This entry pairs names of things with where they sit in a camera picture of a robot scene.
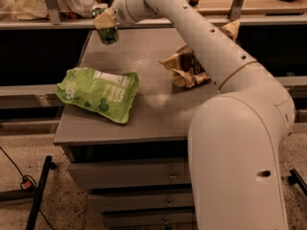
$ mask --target metal leg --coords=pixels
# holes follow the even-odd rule
[[[294,185],[297,183],[297,185],[300,187],[300,189],[303,191],[303,193],[307,196],[307,185],[304,182],[304,180],[300,177],[299,173],[296,171],[296,169],[290,170],[291,176],[288,177],[288,181],[291,185]]]
[[[60,24],[60,15],[57,0],[45,0],[49,12],[49,19],[53,25]]]
[[[0,193],[0,202],[12,201],[24,198],[30,198],[32,195],[29,191],[15,190]]]
[[[243,3],[244,0],[232,0],[232,5],[228,15],[230,21],[240,18]]]
[[[55,168],[56,168],[56,164],[52,162],[52,156],[46,156],[44,167],[42,169],[41,176],[40,176],[40,179],[39,179],[38,187],[35,191],[34,202],[33,202],[33,205],[32,205],[32,209],[31,209],[31,213],[30,213],[30,216],[29,216],[29,220],[28,220],[28,223],[27,223],[26,230],[35,229],[35,222],[36,222],[36,218],[37,218],[37,213],[39,211],[40,202],[41,202],[42,195],[43,195],[43,192],[44,192],[44,188],[45,188],[45,185],[46,185],[48,172],[49,172],[50,169],[53,170]]]

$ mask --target cable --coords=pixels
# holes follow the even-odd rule
[[[10,159],[10,161],[14,164],[14,166],[17,168],[17,170],[21,174],[21,177],[23,177],[21,170],[19,170],[18,166],[16,166],[16,164],[12,161],[12,159],[8,156],[8,154],[1,148],[1,146],[0,146],[0,150],[3,151],[3,153]]]
[[[35,198],[35,196],[32,194],[31,190],[36,188],[36,182],[35,180],[27,174],[23,174],[21,172],[21,170],[18,168],[18,166],[12,161],[12,159],[9,157],[9,155],[2,149],[2,147],[0,146],[0,150],[9,158],[9,160],[13,163],[13,165],[17,168],[18,172],[20,173],[21,177],[22,177],[22,182],[20,183],[20,188],[23,191],[28,191],[29,194],[32,196],[32,198]],[[30,182],[30,184],[32,186],[29,187],[22,187],[22,185],[25,185],[25,183]],[[40,209],[38,209],[38,211],[40,212],[40,214],[43,216],[43,218],[46,220],[47,224],[49,225],[49,227],[52,230],[55,230],[55,228],[52,226],[52,224],[49,222],[49,220],[46,218],[46,216],[42,213],[42,211]]]

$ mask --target speckled floor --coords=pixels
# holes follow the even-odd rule
[[[0,146],[7,152],[24,174],[31,175],[38,183],[45,156],[53,156],[57,164],[49,172],[41,211],[56,230],[105,229],[99,213],[86,204],[87,193],[77,188],[67,172],[69,161],[60,147],[53,145],[55,124],[37,123],[0,125]],[[294,133],[280,146],[281,175],[290,230],[307,229],[307,197],[287,182],[290,169],[297,169],[307,181],[307,123],[295,124]],[[0,151],[0,192],[18,190],[20,175],[9,159]],[[32,207],[31,199],[0,202],[0,230],[25,229]],[[35,229],[51,229],[38,214]],[[163,229],[163,226],[126,228]],[[196,224],[174,225],[176,230],[197,229]]]

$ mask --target black cable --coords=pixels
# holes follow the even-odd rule
[[[21,177],[23,178],[23,174],[22,174],[21,170],[19,170],[18,166],[16,166],[16,164],[12,161],[12,159],[8,156],[8,154],[1,148],[1,146],[0,146],[0,150],[3,151],[3,153],[10,159],[10,161],[14,164],[14,166],[17,168],[17,170],[21,174]]]
[[[0,146],[0,150],[3,151],[3,153],[9,158],[9,160],[14,164],[14,166],[17,168],[17,170],[19,171],[19,173],[21,174],[21,177],[22,177],[22,181],[20,183],[20,187],[21,187],[21,190],[23,191],[27,191],[25,190],[24,188],[22,188],[22,184],[26,181],[26,180],[29,180],[32,185],[36,188],[36,182],[35,180],[29,176],[29,175],[24,175],[21,170],[18,168],[18,166],[12,161],[12,159],[9,157],[9,155],[2,149],[2,147]],[[32,196],[32,198],[35,198],[35,196],[29,191],[29,194]],[[49,222],[49,220],[45,217],[45,215],[42,213],[42,211],[40,209],[38,209],[38,211],[40,212],[40,214],[43,216],[43,218],[46,220],[47,224],[49,225],[49,227],[52,229],[52,230],[55,230],[55,228],[52,226],[52,224]]]

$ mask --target drawer cabinet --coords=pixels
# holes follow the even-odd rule
[[[63,149],[105,227],[195,221],[186,141]]]

